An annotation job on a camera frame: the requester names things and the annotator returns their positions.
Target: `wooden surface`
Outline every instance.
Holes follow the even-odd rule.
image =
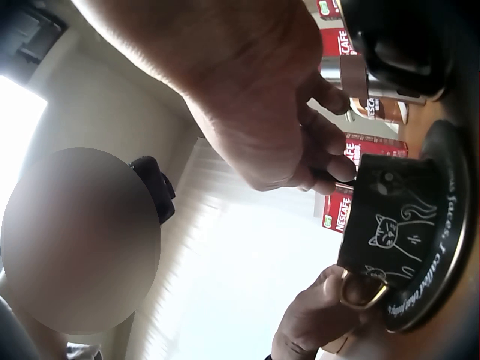
[[[399,131],[399,139],[407,143],[410,157],[417,157],[423,138],[431,124],[443,117],[440,103],[424,107],[410,106],[408,124]],[[381,321],[373,322],[348,338],[338,355],[326,355],[332,360],[415,360],[436,359],[435,351],[455,335],[465,321],[464,312],[478,302],[479,230],[476,225],[473,249],[452,295],[437,314],[423,327],[407,334],[389,334]]]

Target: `black object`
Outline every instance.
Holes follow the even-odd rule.
[[[172,199],[175,198],[172,184],[160,171],[156,160],[143,156],[129,164],[130,168],[142,179],[155,204],[160,225],[175,213]]]
[[[451,68],[450,34],[425,1],[338,0],[353,47],[379,80],[438,95]]]
[[[390,332],[411,330],[430,318],[455,284],[471,247],[476,221],[474,176],[463,139],[462,132],[445,120],[436,121],[425,137],[420,158],[432,161],[440,171],[435,181],[440,185],[435,234],[421,269],[405,288],[385,298],[385,324]]]
[[[0,3],[0,73],[26,84],[66,29],[61,19],[27,1]]]
[[[40,360],[32,340],[2,297],[0,297],[0,359]]]
[[[363,155],[338,265],[406,286],[433,239],[438,178],[430,161]]]

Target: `gold mug handle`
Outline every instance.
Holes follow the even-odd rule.
[[[377,293],[374,295],[374,297],[366,302],[365,304],[354,304],[350,302],[345,293],[345,284],[348,282],[348,279],[351,278],[353,273],[348,270],[344,270],[342,274],[342,289],[340,291],[340,302],[344,305],[347,305],[348,307],[355,309],[355,310],[366,310],[368,308],[371,308],[373,305],[375,305],[381,298],[383,298],[387,291],[388,291],[388,286],[386,284],[383,284],[382,287],[377,291]]]

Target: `black saucer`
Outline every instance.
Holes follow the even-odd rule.
[[[473,176],[459,129],[446,120],[436,121],[429,129],[421,159],[432,159],[443,183],[439,203],[440,218],[426,261],[407,288],[392,292],[384,303],[388,332],[412,330],[427,321],[448,297],[470,248],[472,224]]]

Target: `black mug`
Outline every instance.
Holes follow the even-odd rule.
[[[420,270],[437,221],[440,174],[430,160],[362,156],[337,264],[345,268],[341,301],[366,309]],[[380,280],[372,299],[345,296],[351,275]]]
[[[337,0],[353,47],[379,80],[439,97],[451,67],[449,29],[424,1]]]

